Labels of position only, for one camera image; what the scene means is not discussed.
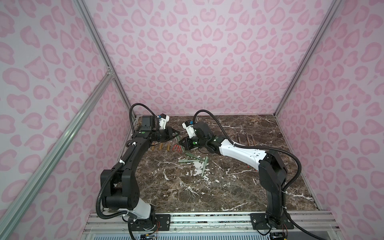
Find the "diagonal aluminium frame bar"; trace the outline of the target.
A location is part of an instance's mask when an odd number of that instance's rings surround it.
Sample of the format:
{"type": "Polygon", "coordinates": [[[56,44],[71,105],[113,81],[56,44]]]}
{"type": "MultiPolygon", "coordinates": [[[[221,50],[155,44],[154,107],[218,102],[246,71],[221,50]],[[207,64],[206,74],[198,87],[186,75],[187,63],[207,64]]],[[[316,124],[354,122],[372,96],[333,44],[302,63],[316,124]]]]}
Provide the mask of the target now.
{"type": "Polygon", "coordinates": [[[1,219],[2,240],[7,240],[13,233],[113,78],[111,73],[107,73],[104,76],[103,80],[79,109],[64,133],[51,148],[50,152],[5,212],[1,219]]]}

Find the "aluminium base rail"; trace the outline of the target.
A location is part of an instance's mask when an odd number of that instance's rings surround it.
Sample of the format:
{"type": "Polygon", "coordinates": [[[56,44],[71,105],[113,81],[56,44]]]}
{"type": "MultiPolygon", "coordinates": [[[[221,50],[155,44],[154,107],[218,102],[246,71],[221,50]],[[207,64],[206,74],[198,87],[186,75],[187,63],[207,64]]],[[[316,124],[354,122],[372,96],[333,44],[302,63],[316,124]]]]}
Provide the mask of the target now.
{"type": "MultiPolygon", "coordinates": [[[[159,231],[145,232],[133,227],[138,240],[310,240],[311,237],[286,222],[270,230],[259,225],[261,212],[191,212],[160,213],[159,231]]],[[[325,240],[342,240],[339,225],[329,211],[291,211],[291,218],[305,230],[325,240]]],[[[128,224],[122,219],[101,220],[92,214],[81,236],[82,240],[129,240],[128,224]]]]}

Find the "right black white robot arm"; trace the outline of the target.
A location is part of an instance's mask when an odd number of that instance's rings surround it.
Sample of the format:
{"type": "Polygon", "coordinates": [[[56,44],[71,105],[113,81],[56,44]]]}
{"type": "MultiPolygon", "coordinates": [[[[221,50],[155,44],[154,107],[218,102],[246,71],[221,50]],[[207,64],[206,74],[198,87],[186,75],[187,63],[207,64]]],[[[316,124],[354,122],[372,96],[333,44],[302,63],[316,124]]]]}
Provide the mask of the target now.
{"type": "Polygon", "coordinates": [[[228,136],[215,135],[205,122],[182,123],[188,136],[179,141],[186,151],[205,148],[209,153],[233,158],[259,173],[260,185],[266,190],[267,210],[260,223],[278,229],[284,225],[286,197],[283,188],[288,171],[276,150],[257,149],[233,142],[228,136]]]}

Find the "green pen vertical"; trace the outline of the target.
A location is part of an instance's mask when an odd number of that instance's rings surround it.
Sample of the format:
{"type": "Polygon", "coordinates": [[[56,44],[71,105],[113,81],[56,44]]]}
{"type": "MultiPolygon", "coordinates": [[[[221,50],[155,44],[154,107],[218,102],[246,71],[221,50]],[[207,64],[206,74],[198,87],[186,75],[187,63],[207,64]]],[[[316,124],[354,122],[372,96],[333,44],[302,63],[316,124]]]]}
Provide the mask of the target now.
{"type": "Polygon", "coordinates": [[[205,170],[206,170],[206,165],[208,163],[209,157],[204,158],[204,163],[203,163],[203,168],[202,168],[202,173],[201,176],[203,177],[205,175],[205,170]]]}

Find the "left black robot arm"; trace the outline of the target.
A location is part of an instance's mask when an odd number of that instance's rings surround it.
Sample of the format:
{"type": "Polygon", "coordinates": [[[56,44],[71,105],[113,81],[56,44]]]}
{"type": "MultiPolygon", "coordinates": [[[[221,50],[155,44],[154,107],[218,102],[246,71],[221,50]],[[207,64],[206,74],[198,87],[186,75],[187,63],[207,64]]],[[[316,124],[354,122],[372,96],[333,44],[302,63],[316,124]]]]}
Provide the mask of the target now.
{"type": "Polygon", "coordinates": [[[121,216],[127,218],[130,226],[137,224],[145,230],[156,226],[155,210],[140,198],[136,170],[153,142],[166,143],[179,135],[179,131],[167,126],[169,119],[165,114],[144,116],[140,129],[127,142],[123,156],[110,170],[101,173],[101,189],[96,200],[100,219],[121,216]]]}

